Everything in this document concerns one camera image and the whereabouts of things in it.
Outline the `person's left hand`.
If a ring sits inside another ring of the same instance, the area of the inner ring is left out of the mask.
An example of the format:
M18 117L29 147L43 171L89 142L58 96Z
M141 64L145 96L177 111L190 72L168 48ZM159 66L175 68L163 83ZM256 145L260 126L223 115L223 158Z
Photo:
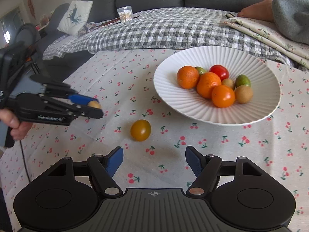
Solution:
M10 135L14 140L23 140L28 131L32 128L32 123L20 122L13 112L9 109L0 110L1 121L12 128Z

